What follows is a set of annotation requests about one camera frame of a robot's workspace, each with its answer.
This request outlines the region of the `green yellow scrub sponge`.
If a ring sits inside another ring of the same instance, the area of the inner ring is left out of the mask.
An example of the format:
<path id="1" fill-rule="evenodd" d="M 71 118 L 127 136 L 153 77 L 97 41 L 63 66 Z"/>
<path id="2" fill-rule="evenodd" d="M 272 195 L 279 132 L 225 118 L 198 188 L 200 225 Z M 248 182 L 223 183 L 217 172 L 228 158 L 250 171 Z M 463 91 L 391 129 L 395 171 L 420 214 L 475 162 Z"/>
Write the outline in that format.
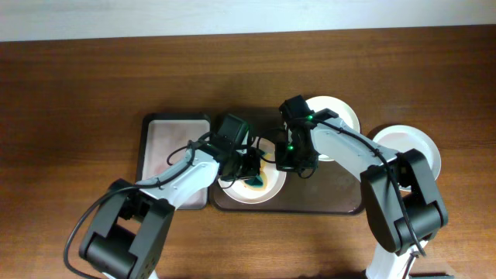
<path id="1" fill-rule="evenodd" d="M 265 160 L 260 161 L 260 173 L 243 181 L 243 187 L 251 191 L 266 191 L 276 176 L 277 171 L 269 160 L 274 160 L 274 153 L 262 152 Z"/>

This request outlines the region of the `white plate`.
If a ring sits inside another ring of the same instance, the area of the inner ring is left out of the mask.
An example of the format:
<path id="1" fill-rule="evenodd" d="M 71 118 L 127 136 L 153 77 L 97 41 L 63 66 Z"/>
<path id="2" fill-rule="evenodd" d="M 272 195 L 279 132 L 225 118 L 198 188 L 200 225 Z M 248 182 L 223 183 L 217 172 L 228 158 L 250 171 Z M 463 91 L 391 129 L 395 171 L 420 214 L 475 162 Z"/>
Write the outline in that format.
<path id="1" fill-rule="evenodd" d="M 231 199 L 243 204 L 259 204 L 272 199 L 284 186 L 287 173 L 277 170 L 275 164 L 268 163 L 275 160 L 275 147 L 272 142 L 262 139 L 259 144 L 262 156 L 260 173 L 250 179 L 238 179 L 234 182 L 218 179 L 220 188 Z"/>
<path id="2" fill-rule="evenodd" d="M 348 127 L 358 133 L 361 133 L 360 121 L 357 114 L 344 101 L 330 96 L 316 96 L 307 99 L 306 103 L 314 112 L 319 112 L 323 109 L 332 110 L 339 115 Z"/>
<path id="3" fill-rule="evenodd" d="M 441 155 L 434 141 L 423 131 L 413 126 L 393 125 L 380 130 L 373 141 L 389 149 L 405 153 L 411 149 L 421 152 L 427 159 L 435 179 L 441 171 Z"/>

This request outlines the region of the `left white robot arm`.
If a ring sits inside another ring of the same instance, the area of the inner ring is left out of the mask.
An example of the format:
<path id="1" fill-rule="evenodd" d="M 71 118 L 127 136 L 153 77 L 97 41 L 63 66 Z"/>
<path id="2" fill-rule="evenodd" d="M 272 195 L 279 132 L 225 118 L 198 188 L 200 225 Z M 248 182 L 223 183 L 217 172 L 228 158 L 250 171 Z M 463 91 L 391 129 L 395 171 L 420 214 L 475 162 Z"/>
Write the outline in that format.
<path id="1" fill-rule="evenodd" d="M 74 227 L 92 219 L 78 249 L 82 260 L 107 278 L 155 278 L 176 210 L 218 179 L 234 182 L 259 173 L 250 126 L 231 114 L 216 132 L 188 141 L 185 149 L 161 174 L 114 181 L 86 210 Z"/>

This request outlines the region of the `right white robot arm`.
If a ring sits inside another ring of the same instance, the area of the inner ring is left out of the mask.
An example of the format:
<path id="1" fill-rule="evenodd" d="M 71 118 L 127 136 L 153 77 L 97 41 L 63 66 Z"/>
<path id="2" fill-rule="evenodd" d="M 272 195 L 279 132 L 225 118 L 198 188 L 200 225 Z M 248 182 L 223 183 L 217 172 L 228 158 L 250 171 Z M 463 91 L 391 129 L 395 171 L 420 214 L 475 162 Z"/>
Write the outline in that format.
<path id="1" fill-rule="evenodd" d="M 377 246 L 366 278 L 409 278 L 424 247 L 449 217 L 426 157 L 400 152 L 351 129 L 339 114 L 311 110 L 302 96 L 283 102 L 285 140 L 275 145 L 279 171 L 315 172 L 326 155 L 360 182 L 367 221 Z"/>

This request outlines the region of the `large dark brown tray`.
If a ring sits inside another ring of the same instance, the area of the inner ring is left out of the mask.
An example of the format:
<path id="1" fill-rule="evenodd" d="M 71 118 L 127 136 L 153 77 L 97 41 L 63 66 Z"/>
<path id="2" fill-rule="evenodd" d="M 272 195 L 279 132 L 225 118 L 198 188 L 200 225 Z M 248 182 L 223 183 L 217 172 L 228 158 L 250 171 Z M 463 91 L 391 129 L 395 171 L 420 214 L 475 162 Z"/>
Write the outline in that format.
<path id="1" fill-rule="evenodd" d="M 296 173 L 287 174 L 282 189 L 262 203 L 238 202 L 217 183 L 208 188 L 208 202 L 224 212 L 359 215 L 364 210 L 360 182 L 336 162 L 320 162 L 309 179 L 302 179 Z"/>

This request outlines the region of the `small tray with soapy water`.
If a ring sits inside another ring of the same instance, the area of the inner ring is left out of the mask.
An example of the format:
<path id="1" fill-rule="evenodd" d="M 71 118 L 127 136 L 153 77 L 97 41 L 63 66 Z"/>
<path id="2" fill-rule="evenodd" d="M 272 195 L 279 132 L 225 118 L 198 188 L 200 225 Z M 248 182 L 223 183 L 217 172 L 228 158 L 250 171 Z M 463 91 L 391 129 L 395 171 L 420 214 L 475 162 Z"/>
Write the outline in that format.
<path id="1" fill-rule="evenodd" d="M 163 174 L 175 163 L 179 165 L 172 172 L 179 171 L 191 157 L 184 147 L 209 131 L 210 119 L 201 113 L 147 115 L 143 119 L 136 180 Z M 207 204 L 207 187 L 214 182 L 218 170 L 219 163 L 211 155 L 196 150 L 192 165 L 183 174 L 165 190 L 154 188 L 149 193 L 154 198 L 171 198 L 178 210 L 202 209 Z"/>

